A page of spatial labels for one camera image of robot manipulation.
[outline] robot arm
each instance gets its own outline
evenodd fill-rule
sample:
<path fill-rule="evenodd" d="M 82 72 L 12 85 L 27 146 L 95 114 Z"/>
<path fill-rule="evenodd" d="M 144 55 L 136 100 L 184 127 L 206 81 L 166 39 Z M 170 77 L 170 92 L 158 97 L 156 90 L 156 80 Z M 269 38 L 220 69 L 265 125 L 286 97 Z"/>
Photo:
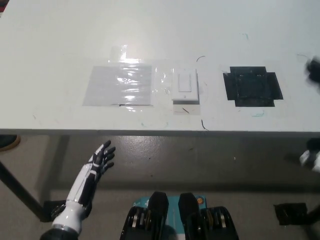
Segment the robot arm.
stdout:
<path fill-rule="evenodd" d="M 67 196 L 65 209 L 54 219 L 52 229 L 43 234 L 41 240 L 78 239 L 82 221 L 90 214 L 97 183 L 114 165 L 110 160 L 114 158 L 116 148 L 107 150 L 110 144 L 111 141 L 102 144 L 83 165 Z"/>

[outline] gray floor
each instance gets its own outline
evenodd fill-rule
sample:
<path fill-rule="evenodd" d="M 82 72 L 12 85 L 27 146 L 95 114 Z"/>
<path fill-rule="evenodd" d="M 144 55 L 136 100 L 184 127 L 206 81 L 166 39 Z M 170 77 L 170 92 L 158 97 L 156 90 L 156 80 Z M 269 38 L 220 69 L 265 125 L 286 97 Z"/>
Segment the gray floor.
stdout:
<path fill-rule="evenodd" d="M 320 174 L 297 164 L 302 138 L 29 135 L 0 161 L 40 202 L 61 200 L 107 139 L 117 148 L 115 166 L 101 179 L 81 240 L 119 239 L 132 203 L 155 190 L 192 191 L 208 206 L 227 207 L 241 240 L 320 239 L 320 224 L 279 226 L 274 213 L 274 204 L 319 204 Z M 0 239 L 36 240 L 50 227 L 2 183 L 0 199 Z"/>

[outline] table leg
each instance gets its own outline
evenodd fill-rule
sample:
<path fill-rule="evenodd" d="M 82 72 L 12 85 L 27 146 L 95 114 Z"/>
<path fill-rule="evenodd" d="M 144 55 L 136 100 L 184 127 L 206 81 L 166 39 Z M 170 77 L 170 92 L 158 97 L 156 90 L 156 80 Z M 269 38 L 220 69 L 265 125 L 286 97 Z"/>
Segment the table leg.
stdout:
<path fill-rule="evenodd" d="M 36 215 L 41 222 L 53 221 L 52 212 L 65 201 L 46 201 L 44 207 L 21 185 L 21 183 L 0 162 L 0 180 Z"/>

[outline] switch plate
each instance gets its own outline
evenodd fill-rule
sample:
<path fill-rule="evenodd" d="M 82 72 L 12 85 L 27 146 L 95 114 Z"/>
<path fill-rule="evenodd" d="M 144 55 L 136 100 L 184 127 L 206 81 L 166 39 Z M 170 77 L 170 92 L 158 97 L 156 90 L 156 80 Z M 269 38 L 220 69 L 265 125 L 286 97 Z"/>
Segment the switch plate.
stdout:
<path fill-rule="evenodd" d="M 173 101 L 187 102 L 199 101 L 198 78 L 196 69 L 175 69 L 172 79 Z"/>

